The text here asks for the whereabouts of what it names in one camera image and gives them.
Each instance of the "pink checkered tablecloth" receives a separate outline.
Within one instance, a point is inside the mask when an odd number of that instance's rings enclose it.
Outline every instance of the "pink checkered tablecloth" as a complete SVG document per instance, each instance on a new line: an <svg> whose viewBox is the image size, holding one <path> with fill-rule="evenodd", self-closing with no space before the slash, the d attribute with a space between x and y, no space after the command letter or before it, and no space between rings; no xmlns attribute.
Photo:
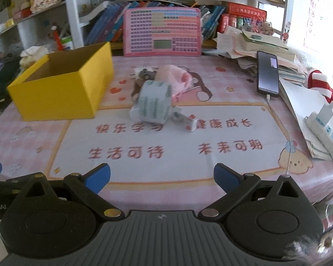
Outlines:
<svg viewBox="0 0 333 266"><path fill-rule="evenodd" d="M115 78L103 97L100 109L126 108L132 105L131 93L135 69L174 64L185 67L193 76L194 89L183 94L180 105L240 102L264 104L256 92L256 80L239 66L220 57L114 57ZM290 140L310 157L299 126L281 98L272 98L272 109L287 130ZM0 180L34 172L47 173L55 159L57 147L64 138L70 121L24 122L14 104L0 117ZM313 168L303 174L291 174L311 202L324 199L333 192L333 161L312 160ZM257 173L262 179L276 180L286 169ZM119 189L107 185L100 193L122 210L129 209L194 209L199 211L224 192L214 183L169 189Z"/></svg>

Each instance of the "red and white striped object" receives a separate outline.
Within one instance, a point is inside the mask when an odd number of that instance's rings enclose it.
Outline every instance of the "red and white striped object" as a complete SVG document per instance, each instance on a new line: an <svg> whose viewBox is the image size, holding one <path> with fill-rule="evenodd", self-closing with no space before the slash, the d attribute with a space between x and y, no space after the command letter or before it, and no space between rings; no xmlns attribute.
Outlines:
<svg viewBox="0 0 333 266"><path fill-rule="evenodd" d="M328 103L333 101L333 89L328 84L328 77L320 70L311 69L305 86L308 89L317 90L327 100Z"/></svg>

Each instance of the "red dictionary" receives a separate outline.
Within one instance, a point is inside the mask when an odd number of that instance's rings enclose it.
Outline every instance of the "red dictionary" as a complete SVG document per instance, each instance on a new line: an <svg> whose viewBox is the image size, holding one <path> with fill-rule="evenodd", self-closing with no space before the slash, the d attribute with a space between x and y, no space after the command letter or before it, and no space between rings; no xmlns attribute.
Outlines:
<svg viewBox="0 0 333 266"><path fill-rule="evenodd" d="M266 21L266 11L237 3L228 3L227 14L256 19L258 21Z"/></svg>
<svg viewBox="0 0 333 266"><path fill-rule="evenodd" d="M229 16L227 14L222 14L218 21L217 32L224 33L226 27L228 26Z"/></svg>

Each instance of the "pink learning board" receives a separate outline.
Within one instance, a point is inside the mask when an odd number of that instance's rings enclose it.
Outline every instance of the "pink learning board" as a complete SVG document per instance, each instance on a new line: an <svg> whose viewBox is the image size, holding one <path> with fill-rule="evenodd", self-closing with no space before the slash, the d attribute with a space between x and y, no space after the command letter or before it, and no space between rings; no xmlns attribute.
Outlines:
<svg viewBox="0 0 333 266"><path fill-rule="evenodd" d="M200 56L200 10L127 9L123 19L123 51L126 57Z"/></svg>

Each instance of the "power strip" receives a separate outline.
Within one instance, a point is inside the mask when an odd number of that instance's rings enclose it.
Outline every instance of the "power strip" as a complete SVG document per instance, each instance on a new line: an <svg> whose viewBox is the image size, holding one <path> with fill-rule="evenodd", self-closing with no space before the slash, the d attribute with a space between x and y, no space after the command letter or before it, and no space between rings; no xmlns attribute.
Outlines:
<svg viewBox="0 0 333 266"><path fill-rule="evenodd" d="M305 118L306 125L313 134L322 142L327 148L328 152L333 158L333 126L330 127L323 123L316 112L312 112L309 117Z"/></svg>

